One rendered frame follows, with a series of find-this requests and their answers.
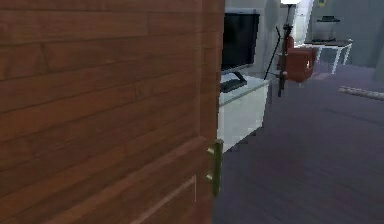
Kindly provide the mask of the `black floor lamp white shade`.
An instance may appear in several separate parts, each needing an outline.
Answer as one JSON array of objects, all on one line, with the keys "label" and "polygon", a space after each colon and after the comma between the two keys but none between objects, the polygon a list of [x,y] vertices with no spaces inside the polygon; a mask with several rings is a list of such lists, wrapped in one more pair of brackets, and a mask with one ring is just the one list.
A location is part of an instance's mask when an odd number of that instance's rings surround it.
[{"label": "black floor lamp white shade", "polygon": [[277,43],[275,45],[273,55],[270,59],[268,68],[267,68],[265,75],[264,75],[264,78],[267,78],[267,76],[270,74],[270,68],[271,68],[274,56],[276,54],[277,48],[280,44],[280,41],[283,41],[283,43],[281,45],[281,57],[282,57],[282,59],[281,59],[281,63],[280,63],[280,70],[279,70],[279,73],[277,75],[277,78],[278,78],[278,96],[282,95],[282,91],[285,88],[285,82],[286,82],[286,74],[287,74],[287,72],[286,72],[286,64],[287,64],[286,60],[287,60],[287,56],[288,56],[287,42],[288,42],[288,37],[290,36],[292,29],[293,29],[293,26],[289,22],[290,11],[294,5],[297,5],[300,2],[301,2],[301,0],[280,0],[281,4],[287,6],[287,16],[286,16],[285,23],[283,25],[284,34],[281,35],[279,28],[276,28],[276,31],[278,34],[278,40],[277,40]]}]

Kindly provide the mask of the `white table dark top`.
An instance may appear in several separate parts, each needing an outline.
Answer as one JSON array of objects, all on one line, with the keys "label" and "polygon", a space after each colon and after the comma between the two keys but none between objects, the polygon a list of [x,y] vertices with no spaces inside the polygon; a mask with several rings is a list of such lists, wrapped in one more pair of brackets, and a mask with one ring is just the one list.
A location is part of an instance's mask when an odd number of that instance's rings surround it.
[{"label": "white table dark top", "polygon": [[336,56],[333,62],[332,70],[331,70],[331,74],[334,74],[336,72],[337,65],[340,60],[341,52],[343,50],[346,50],[346,53],[344,55],[344,59],[342,62],[342,64],[345,65],[348,60],[349,53],[352,49],[352,45],[353,45],[353,40],[347,39],[347,40],[333,40],[333,41],[324,41],[324,42],[307,41],[303,44],[303,47],[317,49],[316,62],[320,61],[320,57],[323,49],[335,50]]}]

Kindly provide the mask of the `brown wooden room door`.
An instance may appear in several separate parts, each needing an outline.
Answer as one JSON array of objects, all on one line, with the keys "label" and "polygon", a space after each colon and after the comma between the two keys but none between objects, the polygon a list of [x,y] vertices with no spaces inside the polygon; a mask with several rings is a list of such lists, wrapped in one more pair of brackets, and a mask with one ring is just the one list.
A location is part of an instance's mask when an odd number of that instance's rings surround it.
[{"label": "brown wooden room door", "polygon": [[213,224],[225,0],[0,0],[0,224]]}]

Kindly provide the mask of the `pale long strip on floor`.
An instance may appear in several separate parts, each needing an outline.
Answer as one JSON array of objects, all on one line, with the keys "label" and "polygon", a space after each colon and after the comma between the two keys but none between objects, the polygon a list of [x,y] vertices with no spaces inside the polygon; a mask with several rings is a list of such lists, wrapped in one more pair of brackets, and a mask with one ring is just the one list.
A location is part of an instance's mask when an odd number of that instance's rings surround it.
[{"label": "pale long strip on floor", "polygon": [[347,86],[340,86],[338,91],[340,93],[345,93],[353,96],[359,96],[359,97],[384,101],[384,93],[382,92],[369,91],[369,90],[347,87]]}]

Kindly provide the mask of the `black television set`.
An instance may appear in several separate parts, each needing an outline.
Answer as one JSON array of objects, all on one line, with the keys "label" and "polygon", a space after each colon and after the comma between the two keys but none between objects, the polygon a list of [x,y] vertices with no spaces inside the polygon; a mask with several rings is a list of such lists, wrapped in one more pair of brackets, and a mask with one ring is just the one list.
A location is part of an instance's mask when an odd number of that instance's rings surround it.
[{"label": "black television set", "polygon": [[260,15],[254,8],[230,8],[225,11],[221,71],[235,75],[220,83],[222,93],[247,84],[239,67],[254,63]]}]

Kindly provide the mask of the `grey pot with black lid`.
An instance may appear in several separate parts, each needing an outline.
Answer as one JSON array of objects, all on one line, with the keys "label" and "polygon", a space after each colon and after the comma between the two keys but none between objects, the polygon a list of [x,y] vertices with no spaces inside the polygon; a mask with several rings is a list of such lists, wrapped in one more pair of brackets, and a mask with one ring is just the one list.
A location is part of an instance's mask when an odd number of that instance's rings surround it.
[{"label": "grey pot with black lid", "polygon": [[333,41],[335,39],[335,27],[340,20],[334,16],[323,16],[317,19],[312,25],[312,40]]}]

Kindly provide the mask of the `white television cabinet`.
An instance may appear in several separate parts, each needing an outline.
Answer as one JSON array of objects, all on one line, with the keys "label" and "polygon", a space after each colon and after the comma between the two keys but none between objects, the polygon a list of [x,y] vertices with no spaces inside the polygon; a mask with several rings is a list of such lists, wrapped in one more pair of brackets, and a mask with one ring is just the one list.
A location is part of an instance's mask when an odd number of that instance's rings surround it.
[{"label": "white television cabinet", "polygon": [[263,126],[269,81],[252,76],[245,80],[246,85],[219,96],[217,138],[223,141],[223,152]]}]

